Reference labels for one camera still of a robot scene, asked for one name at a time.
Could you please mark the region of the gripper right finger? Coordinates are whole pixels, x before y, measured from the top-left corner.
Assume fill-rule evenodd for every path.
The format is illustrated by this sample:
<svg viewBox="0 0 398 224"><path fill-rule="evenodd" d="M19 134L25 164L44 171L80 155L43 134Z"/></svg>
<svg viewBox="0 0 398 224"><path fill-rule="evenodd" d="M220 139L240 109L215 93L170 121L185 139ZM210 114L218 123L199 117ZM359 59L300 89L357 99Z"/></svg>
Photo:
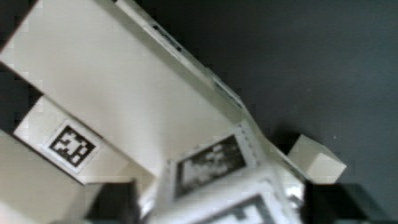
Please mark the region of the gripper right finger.
<svg viewBox="0 0 398 224"><path fill-rule="evenodd" d="M359 184L305 184L304 224L391 224L385 214Z"/></svg>

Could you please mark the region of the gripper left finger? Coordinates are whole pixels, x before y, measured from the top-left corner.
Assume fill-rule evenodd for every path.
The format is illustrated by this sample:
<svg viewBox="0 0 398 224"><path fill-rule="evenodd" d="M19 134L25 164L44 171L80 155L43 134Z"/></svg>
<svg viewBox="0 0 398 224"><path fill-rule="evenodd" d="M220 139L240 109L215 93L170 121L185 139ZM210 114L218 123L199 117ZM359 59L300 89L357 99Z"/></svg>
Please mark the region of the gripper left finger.
<svg viewBox="0 0 398 224"><path fill-rule="evenodd" d="M55 224L140 224L137 181L105 183L85 211Z"/></svg>

